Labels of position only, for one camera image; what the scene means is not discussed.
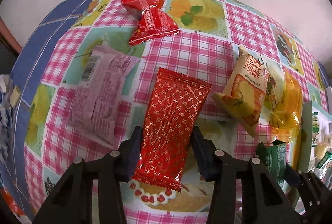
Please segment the cream jelly cup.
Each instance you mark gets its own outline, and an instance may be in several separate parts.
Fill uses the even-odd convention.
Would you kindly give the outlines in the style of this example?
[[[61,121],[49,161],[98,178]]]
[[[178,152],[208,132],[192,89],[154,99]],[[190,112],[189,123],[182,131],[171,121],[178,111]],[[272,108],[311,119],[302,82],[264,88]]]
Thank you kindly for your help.
[[[315,156],[317,160],[323,159],[325,152],[328,148],[328,144],[324,142],[318,142],[315,148]]]

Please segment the blue striped cloth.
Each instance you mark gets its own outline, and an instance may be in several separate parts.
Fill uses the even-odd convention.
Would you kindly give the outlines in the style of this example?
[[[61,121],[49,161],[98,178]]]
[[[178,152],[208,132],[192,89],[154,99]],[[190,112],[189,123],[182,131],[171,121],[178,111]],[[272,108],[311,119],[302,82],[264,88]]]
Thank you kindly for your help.
[[[56,43],[91,1],[66,0],[55,6],[31,34],[10,73],[14,84],[21,90],[21,96],[12,112],[9,156],[1,164],[1,177],[4,186],[29,220],[34,218],[34,213],[25,179],[24,141],[31,102]]]

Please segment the white green cracker packet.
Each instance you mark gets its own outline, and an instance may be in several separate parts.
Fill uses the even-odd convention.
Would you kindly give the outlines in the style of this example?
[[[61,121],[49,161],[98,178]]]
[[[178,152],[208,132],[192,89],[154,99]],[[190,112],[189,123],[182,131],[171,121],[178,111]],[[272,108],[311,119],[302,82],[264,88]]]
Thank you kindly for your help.
[[[323,158],[315,166],[314,174],[319,179],[323,179],[323,177],[325,176],[330,159],[331,159],[331,152],[327,151],[325,152]]]

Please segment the green snack packet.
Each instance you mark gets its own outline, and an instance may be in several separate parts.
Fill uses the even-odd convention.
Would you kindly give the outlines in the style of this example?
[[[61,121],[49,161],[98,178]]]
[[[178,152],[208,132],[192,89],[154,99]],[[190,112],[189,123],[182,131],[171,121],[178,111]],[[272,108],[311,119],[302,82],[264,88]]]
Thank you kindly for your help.
[[[265,146],[262,142],[257,145],[256,154],[264,163],[272,177],[279,185],[284,183],[286,169],[286,144],[280,140],[274,140],[272,146]]]

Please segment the orange potato chip packet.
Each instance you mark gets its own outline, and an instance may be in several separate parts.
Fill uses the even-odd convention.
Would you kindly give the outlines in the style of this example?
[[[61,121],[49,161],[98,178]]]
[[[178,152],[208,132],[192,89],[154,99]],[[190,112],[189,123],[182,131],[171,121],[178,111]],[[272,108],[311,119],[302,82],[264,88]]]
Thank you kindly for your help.
[[[216,105],[235,119],[252,137],[261,115],[270,74],[256,57],[239,47],[239,57],[221,93],[212,98]]]

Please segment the crumpled blue white wrapper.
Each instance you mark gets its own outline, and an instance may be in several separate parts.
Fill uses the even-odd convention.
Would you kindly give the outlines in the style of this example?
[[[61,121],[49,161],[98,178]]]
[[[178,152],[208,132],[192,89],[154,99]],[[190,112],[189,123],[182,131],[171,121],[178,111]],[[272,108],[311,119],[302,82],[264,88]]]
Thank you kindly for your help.
[[[5,163],[9,155],[9,130],[12,128],[12,106],[10,98],[13,92],[13,80],[9,75],[1,74],[1,162]]]

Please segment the pink checkered fruit tablecloth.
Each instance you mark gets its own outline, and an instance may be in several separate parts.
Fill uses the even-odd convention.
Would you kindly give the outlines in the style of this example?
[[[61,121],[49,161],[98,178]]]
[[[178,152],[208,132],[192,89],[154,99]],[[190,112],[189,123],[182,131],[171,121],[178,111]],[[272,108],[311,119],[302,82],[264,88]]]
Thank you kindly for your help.
[[[303,100],[327,109],[322,67],[310,50],[284,26],[236,0],[165,0],[162,10],[175,21],[201,5],[190,25],[180,23],[177,35],[130,46],[137,20],[122,0],[67,0],[54,8],[30,37],[13,73],[23,72],[17,134],[25,134],[25,175],[17,184],[28,189],[25,210],[35,216],[71,161],[90,161],[107,149],[77,133],[67,123],[77,85],[92,49],[107,42],[113,49],[140,61],[126,78],[114,130],[114,144],[143,123],[159,68],[209,82],[213,93],[228,81],[238,48],[260,58],[271,74],[257,130],[252,138],[238,126],[227,136],[226,115],[208,97],[198,117],[205,136],[228,145],[237,158],[248,159],[259,142],[271,143],[276,133],[269,125],[270,108],[282,95],[284,74],[299,82]]]

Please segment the green round biscuit packet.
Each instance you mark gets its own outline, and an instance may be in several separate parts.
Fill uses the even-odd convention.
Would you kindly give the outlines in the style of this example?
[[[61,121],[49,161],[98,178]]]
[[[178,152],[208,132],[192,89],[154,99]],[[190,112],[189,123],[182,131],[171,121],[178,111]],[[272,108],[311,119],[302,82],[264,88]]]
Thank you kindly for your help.
[[[318,112],[312,112],[312,144],[316,145],[320,139],[320,125]]]

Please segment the red twisted candy packet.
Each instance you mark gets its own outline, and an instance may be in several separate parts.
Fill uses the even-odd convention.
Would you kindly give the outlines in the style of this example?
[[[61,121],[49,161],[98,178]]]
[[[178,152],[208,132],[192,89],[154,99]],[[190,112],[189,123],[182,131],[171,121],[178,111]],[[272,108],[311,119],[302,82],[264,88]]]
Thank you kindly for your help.
[[[161,10],[165,0],[122,0],[123,7],[138,19],[136,30],[129,39],[135,46],[149,40],[177,35],[177,23]]]

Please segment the yellow transparent snack packet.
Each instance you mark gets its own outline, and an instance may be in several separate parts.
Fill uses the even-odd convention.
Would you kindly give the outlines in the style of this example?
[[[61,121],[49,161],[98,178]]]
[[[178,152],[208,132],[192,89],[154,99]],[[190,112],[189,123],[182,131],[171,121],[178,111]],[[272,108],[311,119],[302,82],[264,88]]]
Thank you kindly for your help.
[[[269,120],[277,140],[291,142],[300,133],[302,123],[303,94],[299,82],[289,71],[284,72],[281,100],[271,111]]]

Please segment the red gold patterned packet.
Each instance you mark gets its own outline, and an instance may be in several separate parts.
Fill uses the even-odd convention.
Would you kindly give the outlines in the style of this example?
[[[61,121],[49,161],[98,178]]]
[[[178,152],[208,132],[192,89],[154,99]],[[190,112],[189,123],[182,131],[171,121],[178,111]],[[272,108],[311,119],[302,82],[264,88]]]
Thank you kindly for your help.
[[[190,136],[211,84],[160,68],[148,103],[133,179],[181,191]]]

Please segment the colourful clutter on floor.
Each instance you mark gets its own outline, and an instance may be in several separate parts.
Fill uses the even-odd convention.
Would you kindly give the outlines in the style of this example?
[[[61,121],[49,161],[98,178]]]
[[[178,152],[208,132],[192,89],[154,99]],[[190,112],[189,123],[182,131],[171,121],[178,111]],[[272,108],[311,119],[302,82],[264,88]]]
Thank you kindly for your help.
[[[6,204],[9,206],[9,209],[16,215],[23,216],[25,213],[23,210],[17,205],[13,197],[10,195],[10,193],[5,189],[0,189],[1,196],[5,200]]]

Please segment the small cream eraser block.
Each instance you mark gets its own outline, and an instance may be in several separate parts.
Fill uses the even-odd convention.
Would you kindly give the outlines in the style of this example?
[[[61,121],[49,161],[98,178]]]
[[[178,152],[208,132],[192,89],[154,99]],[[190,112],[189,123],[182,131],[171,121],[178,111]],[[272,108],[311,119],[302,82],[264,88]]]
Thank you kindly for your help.
[[[16,86],[14,86],[12,94],[10,96],[10,106],[12,108],[15,108],[15,106],[17,105],[17,102],[20,100],[20,96],[21,96],[21,90],[16,85]]]

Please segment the pink snack packet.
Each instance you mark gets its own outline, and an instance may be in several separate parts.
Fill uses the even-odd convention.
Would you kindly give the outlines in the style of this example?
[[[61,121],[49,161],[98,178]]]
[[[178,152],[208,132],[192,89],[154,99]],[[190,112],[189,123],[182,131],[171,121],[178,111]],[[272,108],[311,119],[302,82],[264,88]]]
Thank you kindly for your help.
[[[79,81],[68,124],[79,134],[112,148],[123,86],[139,61],[109,46],[96,46]]]

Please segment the white teal tray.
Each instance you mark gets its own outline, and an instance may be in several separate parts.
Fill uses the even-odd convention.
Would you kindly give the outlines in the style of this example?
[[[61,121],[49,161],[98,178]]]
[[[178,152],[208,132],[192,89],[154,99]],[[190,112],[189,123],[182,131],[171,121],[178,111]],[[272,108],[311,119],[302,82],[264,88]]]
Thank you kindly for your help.
[[[304,173],[314,173],[315,166],[320,161],[317,160],[315,156],[315,148],[317,144],[312,144],[312,112],[319,113],[319,142],[327,143],[328,148],[326,151],[331,152],[331,115],[312,100],[304,103],[302,113],[302,139],[297,166],[297,170]],[[331,159],[325,176],[320,180],[329,190],[331,190]]]

